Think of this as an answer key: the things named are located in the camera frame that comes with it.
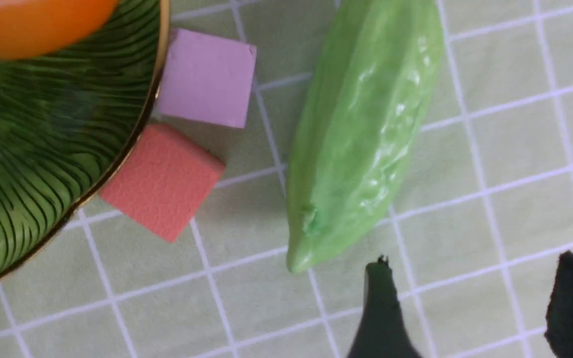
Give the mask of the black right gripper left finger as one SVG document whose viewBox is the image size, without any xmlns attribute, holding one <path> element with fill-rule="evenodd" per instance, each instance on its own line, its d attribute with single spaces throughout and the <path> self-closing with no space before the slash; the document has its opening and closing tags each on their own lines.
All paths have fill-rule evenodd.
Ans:
<svg viewBox="0 0 573 358">
<path fill-rule="evenodd" d="M 349 358 L 419 358 L 405 324 L 387 256 L 365 269 L 364 304 Z"/>
</svg>

